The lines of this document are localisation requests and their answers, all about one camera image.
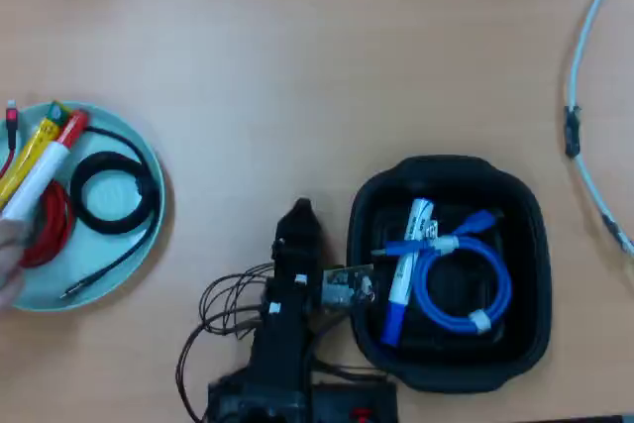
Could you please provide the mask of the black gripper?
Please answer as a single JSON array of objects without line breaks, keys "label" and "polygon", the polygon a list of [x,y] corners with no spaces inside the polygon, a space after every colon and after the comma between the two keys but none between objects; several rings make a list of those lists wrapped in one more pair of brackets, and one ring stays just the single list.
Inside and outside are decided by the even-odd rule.
[{"label": "black gripper", "polygon": [[[300,225],[314,252],[301,252]],[[299,198],[276,225],[273,241],[273,276],[266,282],[269,315],[295,312],[302,317],[321,310],[323,229],[308,198]]]}]

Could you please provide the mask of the person's hand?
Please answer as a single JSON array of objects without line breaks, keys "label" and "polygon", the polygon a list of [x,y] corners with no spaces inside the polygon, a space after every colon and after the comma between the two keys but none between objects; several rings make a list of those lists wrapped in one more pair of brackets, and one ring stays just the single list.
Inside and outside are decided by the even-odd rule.
[{"label": "person's hand", "polygon": [[20,266],[31,223],[1,220],[1,310],[8,309],[24,286],[24,271]]}]

